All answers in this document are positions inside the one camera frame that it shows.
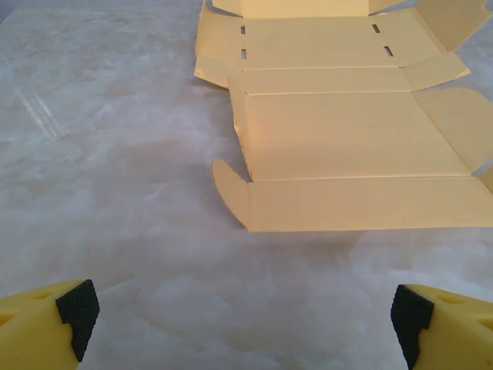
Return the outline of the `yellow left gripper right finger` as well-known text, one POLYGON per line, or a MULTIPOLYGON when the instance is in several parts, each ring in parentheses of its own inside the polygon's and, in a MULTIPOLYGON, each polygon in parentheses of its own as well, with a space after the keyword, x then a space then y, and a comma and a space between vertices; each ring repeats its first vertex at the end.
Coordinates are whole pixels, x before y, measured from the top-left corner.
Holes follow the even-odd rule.
POLYGON ((491 369, 492 303, 400 284, 391 321, 409 369, 491 369))

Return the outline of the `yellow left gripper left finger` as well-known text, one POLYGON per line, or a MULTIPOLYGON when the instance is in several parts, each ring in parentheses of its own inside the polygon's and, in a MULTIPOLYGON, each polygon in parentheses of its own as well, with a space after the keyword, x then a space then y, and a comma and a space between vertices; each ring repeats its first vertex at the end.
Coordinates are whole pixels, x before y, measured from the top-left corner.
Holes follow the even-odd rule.
POLYGON ((3 297, 1 368, 78 368, 99 312, 90 279, 63 281, 3 297))

